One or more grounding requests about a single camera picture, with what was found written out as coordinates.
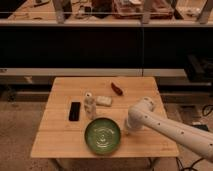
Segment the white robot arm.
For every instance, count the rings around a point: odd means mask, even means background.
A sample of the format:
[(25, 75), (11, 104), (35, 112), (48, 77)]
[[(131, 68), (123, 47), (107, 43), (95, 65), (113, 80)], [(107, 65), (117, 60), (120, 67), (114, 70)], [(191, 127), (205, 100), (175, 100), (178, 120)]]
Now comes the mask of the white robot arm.
[(143, 97), (129, 107), (124, 128), (136, 132), (147, 126), (213, 163), (213, 133), (161, 117), (154, 109), (153, 100)]

